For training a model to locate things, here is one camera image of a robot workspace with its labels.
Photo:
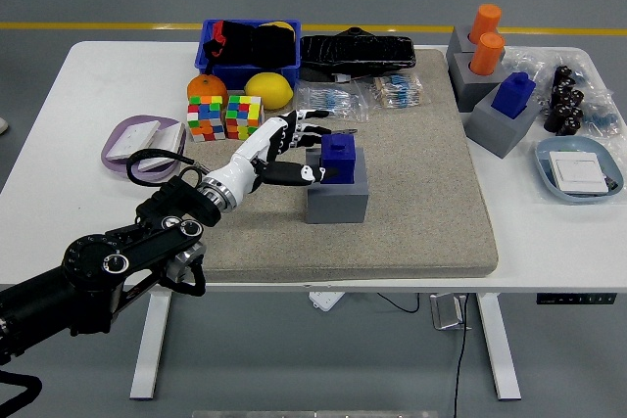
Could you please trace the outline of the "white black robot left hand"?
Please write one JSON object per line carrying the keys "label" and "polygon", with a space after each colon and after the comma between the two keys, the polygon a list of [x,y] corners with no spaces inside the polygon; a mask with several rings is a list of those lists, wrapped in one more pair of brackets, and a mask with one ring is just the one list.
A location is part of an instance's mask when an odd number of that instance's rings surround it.
{"label": "white black robot left hand", "polygon": [[229,163],[216,171],[215,179],[228,190],[232,205],[262,183],[283,186],[308,186],[328,174],[320,166],[282,163],[277,157],[290,149],[312,147],[331,132],[330,129],[305,123],[306,118],[325,118],[328,111],[303,110],[273,116],[235,151]]}

